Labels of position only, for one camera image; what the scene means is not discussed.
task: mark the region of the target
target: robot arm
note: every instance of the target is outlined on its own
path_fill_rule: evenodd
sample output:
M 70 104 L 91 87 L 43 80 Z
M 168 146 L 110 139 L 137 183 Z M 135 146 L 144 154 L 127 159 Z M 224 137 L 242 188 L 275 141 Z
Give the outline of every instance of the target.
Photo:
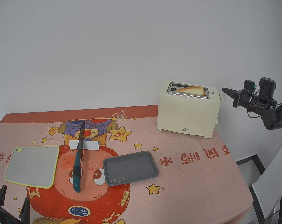
M 229 95 L 233 100 L 233 107 L 242 106 L 247 112 L 258 114 L 261 117 L 264 126 L 269 129 L 282 128 L 282 103 L 277 105 L 273 99 L 273 93 L 276 88 L 276 82 L 266 77 L 259 81 L 260 90 L 255 92 L 256 85 L 254 81 L 246 80 L 244 89 L 236 91 L 229 88 L 222 88 L 222 91 Z

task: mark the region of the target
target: table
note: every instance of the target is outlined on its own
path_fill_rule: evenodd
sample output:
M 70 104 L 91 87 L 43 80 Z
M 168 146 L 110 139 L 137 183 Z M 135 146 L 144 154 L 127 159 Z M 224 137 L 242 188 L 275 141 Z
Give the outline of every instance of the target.
M 86 122 L 86 140 L 99 151 L 83 159 L 82 192 L 72 189 L 76 140 Z M 156 129 L 157 106 L 7 114 L 0 122 L 0 188 L 4 208 L 18 217 L 24 198 L 34 224 L 238 223 L 253 198 L 228 147 L 215 130 L 211 139 Z M 33 188 L 6 182 L 5 170 L 17 145 L 58 145 L 54 186 Z M 150 151 L 156 178 L 109 187 L 103 158 Z

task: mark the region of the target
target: cartoon eye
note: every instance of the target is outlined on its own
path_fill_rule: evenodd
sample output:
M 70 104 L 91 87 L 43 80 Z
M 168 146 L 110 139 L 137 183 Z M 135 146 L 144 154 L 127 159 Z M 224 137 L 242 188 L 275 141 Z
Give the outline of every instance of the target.
M 71 184 L 74 184 L 73 169 L 70 170 L 70 172 L 69 172 L 69 174 L 68 174 L 68 179 L 69 179 L 69 181 L 70 181 Z
M 105 182 L 104 170 L 102 168 L 99 168 L 94 172 L 93 180 L 94 183 L 98 186 L 101 186 Z

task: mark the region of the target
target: triangular bread slice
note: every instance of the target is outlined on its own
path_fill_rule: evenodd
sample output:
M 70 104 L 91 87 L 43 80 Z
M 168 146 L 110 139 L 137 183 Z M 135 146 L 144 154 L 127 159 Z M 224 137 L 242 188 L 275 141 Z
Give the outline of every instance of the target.
M 180 88 L 177 89 L 176 91 L 184 94 L 205 96 L 205 91 L 202 86 L 191 86 L 187 88 Z

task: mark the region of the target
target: cutting board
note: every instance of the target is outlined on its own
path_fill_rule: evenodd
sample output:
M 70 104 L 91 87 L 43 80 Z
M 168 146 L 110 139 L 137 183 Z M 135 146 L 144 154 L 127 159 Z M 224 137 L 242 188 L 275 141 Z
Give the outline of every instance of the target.
M 54 184 L 58 155 L 57 145 L 16 146 L 5 172 L 5 180 L 49 189 Z

